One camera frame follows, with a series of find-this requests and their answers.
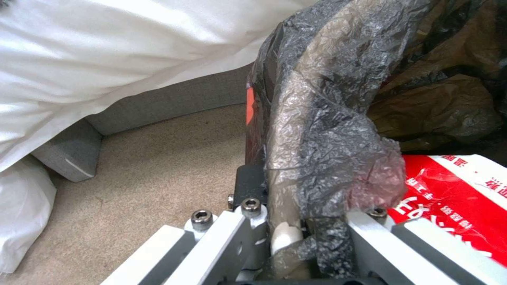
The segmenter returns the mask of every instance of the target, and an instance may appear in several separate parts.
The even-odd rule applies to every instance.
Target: plastic wrap
[[[346,211],[392,206],[406,190],[398,144],[366,112],[429,4],[320,1],[281,23],[254,66],[271,226],[312,220],[317,262],[331,276],[353,275]]]
[[[316,250],[313,237],[286,246],[267,261],[258,279],[309,279],[311,264],[303,261],[315,259]]]
[[[321,272],[353,275],[344,214],[390,207],[406,190],[390,138],[405,151],[498,154],[507,143],[506,7],[325,0],[282,22],[253,67],[247,118],[246,160],[265,163],[272,239],[280,224],[312,224]],[[304,252],[311,243],[296,244]],[[295,263],[269,266],[290,272]]]

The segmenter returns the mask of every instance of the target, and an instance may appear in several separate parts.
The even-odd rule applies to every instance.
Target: screw
[[[241,212],[247,218],[254,218],[261,214],[261,202],[255,198],[246,198],[241,203]]]
[[[227,195],[227,209],[232,210],[234,208],[234,194]]]
[[[375,208],[366,212],[370,217],[380,224],[384,224],[387,219],[387,211],[384,208]]]
[[[210,210],[197,210],[190,218],[192,228],[196,231],[205,231],[213,224],[213,214]]]

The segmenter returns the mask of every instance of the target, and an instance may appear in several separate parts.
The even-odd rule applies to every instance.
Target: beige carpet
[[[221,213],[243,164],[245,107],[106,137],[97,175],[58,189],[48,225],[5,284],[98,284],[162,225]]]

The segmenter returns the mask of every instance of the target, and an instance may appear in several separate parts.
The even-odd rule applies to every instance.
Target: white plastic bag
[[[0,172],[0,272],[12,273],[46,226],[56,188],[32,156]]]

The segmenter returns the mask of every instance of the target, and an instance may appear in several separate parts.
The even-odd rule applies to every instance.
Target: white bedsheet
[[[115,101],[252,62],[316,0],[15,0],[0,10],[0,171]]]

